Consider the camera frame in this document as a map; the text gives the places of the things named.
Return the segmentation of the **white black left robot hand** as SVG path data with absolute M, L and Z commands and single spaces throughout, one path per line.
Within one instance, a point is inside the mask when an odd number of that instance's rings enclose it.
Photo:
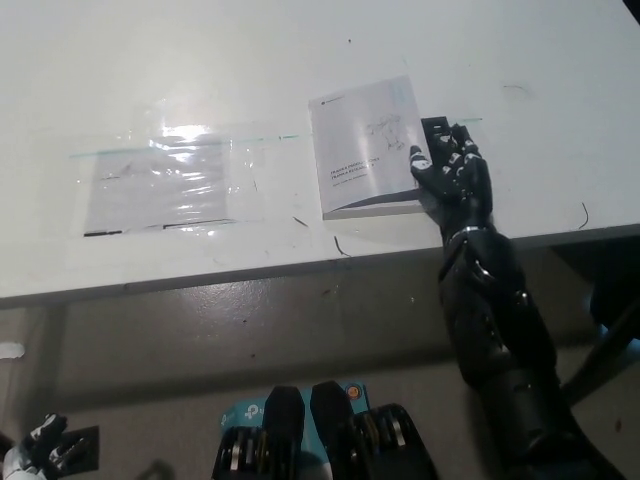
M 67 425 L 65 416 L 57 413 L 47 414 L 39 426 L 4 455 L 2 478 L 46 479 L 49 456 L 61 441 Z

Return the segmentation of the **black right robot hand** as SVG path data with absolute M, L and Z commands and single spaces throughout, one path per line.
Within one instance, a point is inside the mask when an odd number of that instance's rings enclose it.
M 410 149 L 411 174 L 420 202 L 439 226 L 445 244 L 463 232 L 492 227 L 493 193 L 486 160 L 466 126 L 445 117 L 421 120 L 425 149 Z

